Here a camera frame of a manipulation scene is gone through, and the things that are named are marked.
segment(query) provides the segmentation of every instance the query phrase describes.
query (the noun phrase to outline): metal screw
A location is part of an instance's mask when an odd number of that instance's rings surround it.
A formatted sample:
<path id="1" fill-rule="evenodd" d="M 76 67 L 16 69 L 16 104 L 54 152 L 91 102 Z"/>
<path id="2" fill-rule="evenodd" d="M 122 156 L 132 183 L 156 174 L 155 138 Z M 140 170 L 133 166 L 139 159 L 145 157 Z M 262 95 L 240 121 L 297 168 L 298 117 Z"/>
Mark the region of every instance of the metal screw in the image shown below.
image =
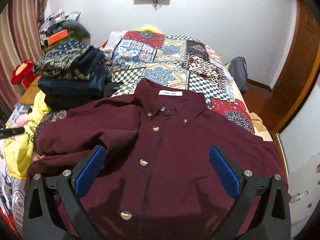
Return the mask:
<path id="1" fill-rule="evenodd" d="M 281 176 L 279 174 L 275 174 L 275 179 L 276 180 L 281 180 Z"/>
<path id="2" fill-rule="evenodd" d="M 71 170 L 65 170 L 62 175 L 68 177 L 71 174 Z"/>
<path id="3" fill-rule="evenodd" d="M 247 177 L 251 177 L 251 176 L 252 176 L 252 171 L 245 170 L 245 171 L 244 171 L 244 174 L 245 174 Z"/>
<path id="4" fill-rule="evenodd" d="M 33 178 L 34 178 L 35 180 L 40 179 L 40 177 L 41 177 L 41 175 L 40 175 L 39 173 L 37 173 L 36 175 L 33 176 Z"/>

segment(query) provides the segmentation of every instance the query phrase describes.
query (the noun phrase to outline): curtain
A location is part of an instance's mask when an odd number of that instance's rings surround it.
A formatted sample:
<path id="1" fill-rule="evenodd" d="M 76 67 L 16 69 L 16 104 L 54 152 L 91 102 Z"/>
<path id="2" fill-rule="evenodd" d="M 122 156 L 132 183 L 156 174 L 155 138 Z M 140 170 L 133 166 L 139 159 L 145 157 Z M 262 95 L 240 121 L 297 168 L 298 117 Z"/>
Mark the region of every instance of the curtain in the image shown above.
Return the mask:
<path id="1" fill-rule="evenodd" d="M 22 85 L 11 85 L 12 71 L 24 60 L 36 62 L 44 55 L 38 28 L 44 22 L 48 0 L 10 0 L 0 14 L 0 100 L 12 111 Z"/>

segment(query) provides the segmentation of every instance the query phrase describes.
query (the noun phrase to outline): patchwork pattern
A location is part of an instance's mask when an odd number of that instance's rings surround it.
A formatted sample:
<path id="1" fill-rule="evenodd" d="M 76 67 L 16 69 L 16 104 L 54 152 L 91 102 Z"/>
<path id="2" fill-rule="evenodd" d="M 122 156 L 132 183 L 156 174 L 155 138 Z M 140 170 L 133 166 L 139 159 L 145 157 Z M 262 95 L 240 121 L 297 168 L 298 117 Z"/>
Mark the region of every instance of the patchwork pattern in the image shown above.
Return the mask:
<path id="1" fill-rule="evenodd" d="M 206 102 L 212 106 L 210 98 L 217 98 L 234 103 L 230 73 L 222 66 L 219 56 L 198 39 L 179 36 L 163 35 L 150 32 L 128 31 L 112 33 L 105 48 L 112 55 L 114 66 L 112 71 L 115 82 L 124 81 L 119 94 L 132 91 L 132 86 L 126 85 L 133 78 L 128 70 L 145 69 L 143 75 L 149 80 L 164 86 L 203 92 L 204 88 L 194 88 L 190 74 L 198 75 L 205 80 L 211 90 L 205 91 Z"/>
<path id="2" fill-rule="evenodd" d="M 186 41 L 175 41 L 166 39 L 162 49 L 157 50 L 155 62 L 184 60 L 186 52 Z"/>
<path id="3" fill-rule="evenodd" d="M 217 53 L 215 53 L 208 45 L 205 46 L 205 49 L 207 50 L 210 59 L 213 59 L 213 60 L 219 62 L 220 64 L 222 64 L 222 61 L 221 61 L 219 55 Z"/>
<path id="4" fill-rule="evenodd" d="M 209 83 L 207 80 L 194 73 L 190 73 L 188 85 L 189 90 L 197 93 L 203 93 L 205 101 L 210 107 L 212 107 L 211 98 L 216 98 L 221 101 L 228 101 L 236 104 L 235 100 L 228 96 L 225 92 L 218 89 L 213 84 Z"/>
<path id="5" fill-rule="evenodd" d="M 210 62 L 204 61 L 198 56 L 188 55 L 187 58 L 188 60 L 183 66 L 185 69 L 203 77 L 223 92 L 227 93 L 227 78 L 225 77 L 222 69 L 216 67 Z"/>
<path id="6" fill-rule="evenodd" d="M 159 33 L 152 33 L 152 32 L 130 31 L 130 32 L 127 32 L 123 38 L 128 40 L 140 41 L 150 45 L 155 49 L 160 49 L 162 48 L 165 35 L 159 34 Z"/>
<path id="7" fill-rule="evenodd" d="M 192 37 L 189 37 L 189 36 L 183 36 L 183 35 L 167 35 L 166 38 L 169 39 L 169 40 L 189 40 L 189 41 L 201 42 L 198 39 L 195 39 L 195 38 L 192 38 Z"/>
<path id="8" fill-rule="evenodd" d="M 113 82 L 123 82 L 123 86 L 128 83 L 133 77 L 139 74 L 144 68 L 129 69 L 124 71 L 115 72 Z"/>
<path id="9" fill-rule="evenodd" d="M 115 73 L 114 82 L 122 81 L 124 84 L 111 97 L 133 94 L 137 84 L 144 76 L 144 70 L 144 68 L 140 68 Z"/>
<path id="10" fill-rule="evenodd" d="M 189 55 L 198 56 L 205 61 L 209 61 L 209 54 L 205 48 L 205 45 L 201 42 L 187 41 L 187 53 Z"/>
<path id="11" fill-rule="evenodd" d="M 131 65 L 142 66 L 153 61 L 156 49 L 140 41 L 123 39 L 112 57 L 113 71 L 128 69 Z"/>
<path id="12" fill-rule="evenodd" d="M 187 89 L 189 72 L 181 67 L 162 63 L 146 65 L 144 77 L 154 83 L 176 89 Z"/>
<path id="13" fill-rule="evenodd" d="M 246 112 L 243 102 L 237 99 L 236 102 L 238 102 L 238 105 L 211 98 L 213 111 L 223 115 L 229 121 L 236 123 L 237 125 L 254 134 L 252 120 L 249 114 Z"/>
<path id="14" fill-rule="evenodd" d="M 113 51 L 126 33 L 127 31 L 111 33 L 107 44 L 100 48 L 107 57 L 112 58 Z"/>

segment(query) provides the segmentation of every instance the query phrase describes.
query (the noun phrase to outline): shirt collar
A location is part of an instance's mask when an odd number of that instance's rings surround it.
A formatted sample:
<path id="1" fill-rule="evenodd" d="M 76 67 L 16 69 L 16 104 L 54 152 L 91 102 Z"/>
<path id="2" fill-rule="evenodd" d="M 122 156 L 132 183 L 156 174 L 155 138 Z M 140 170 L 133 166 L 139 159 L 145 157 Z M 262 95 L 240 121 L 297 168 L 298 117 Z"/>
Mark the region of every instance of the shirt collar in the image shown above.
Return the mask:
<path id="1" fill-rule="evenodd" d="M 207 108 L 203 93 L 164 87 L 143 78 L 138 83 L 134 96 L 141 101 L 145 113 L 147 115 L 151 113 L 148 116 L 150 120 L 162 107 L 161 102 L 158 100 L 160 90 L 182 91 L 181 99 L 185 99 L 185 102 L 178 104 L 176 108 L 183 126 L 186 126 L 188 121 L 195 119 Z"/>

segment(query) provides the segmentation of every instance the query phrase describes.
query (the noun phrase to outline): pile of clothes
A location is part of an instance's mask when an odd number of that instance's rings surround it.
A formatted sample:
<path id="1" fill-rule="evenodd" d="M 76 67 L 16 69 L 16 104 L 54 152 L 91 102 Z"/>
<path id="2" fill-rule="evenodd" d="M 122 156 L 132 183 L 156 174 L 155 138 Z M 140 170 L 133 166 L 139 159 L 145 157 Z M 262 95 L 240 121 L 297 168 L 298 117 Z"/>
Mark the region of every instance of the pile of clothes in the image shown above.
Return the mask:
<path id="1" fill-rule="evenodd" d="M 110 85 L 104 89 L 112 78 L 111 66 L 112 60 L 101 50 L 68 40 L 36 63 L 35 74 L 42 76 L 38 87 L 46 94 L 45 103 L 59 111 L 110 96 Z"/>
<path id="2" fill-rule="evenodd" d="M 39 29 L 39 38 L 42 49 L 46 49 L 49 46 L 48 39 L 52 35 L 62 30 L 68 30 L 70 37 L 81 41 L 85 45 L 89 45 L 90 33 L 78 22 L 79 17 L 80 12 L 68 14 L 62 10 L 51 14 Z"/>

